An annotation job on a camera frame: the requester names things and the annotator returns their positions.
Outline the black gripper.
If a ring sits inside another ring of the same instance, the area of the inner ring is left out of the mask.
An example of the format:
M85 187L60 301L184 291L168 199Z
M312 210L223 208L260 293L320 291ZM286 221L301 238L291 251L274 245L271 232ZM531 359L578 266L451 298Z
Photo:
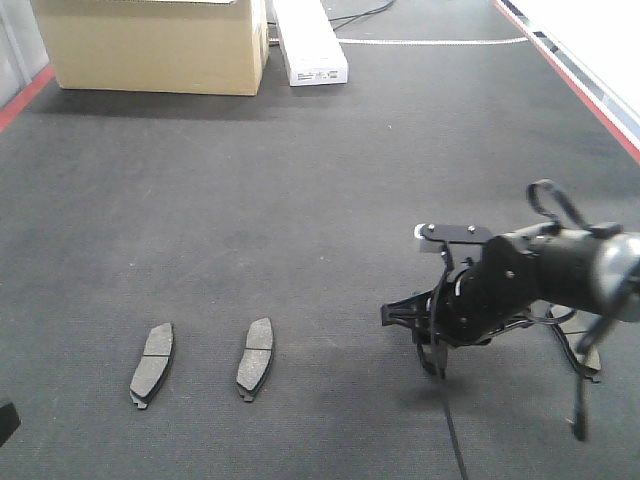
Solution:
M431 343L432 327L436 339L459 347L477 343L520 313L528 323L549 326L565 340L560 325L575 317L573 308L562 305L549 304L543 316L528 307L535 300L535 268L529 261L479 261L446 286L431 322L432 296L424 292L383 304L381 324L409 329L413 343Z

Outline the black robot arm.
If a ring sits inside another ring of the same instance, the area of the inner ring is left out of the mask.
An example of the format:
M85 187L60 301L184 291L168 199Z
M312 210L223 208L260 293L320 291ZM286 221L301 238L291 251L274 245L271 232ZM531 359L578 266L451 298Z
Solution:
M441 253L444 274L432 290L383 305L381 320L411 330L417 344L487 344L533 323L525 312L538 301L599 316L587 346L612 323L639 319L639 236L618 224L540 223L500 235L422 224L415 234Z

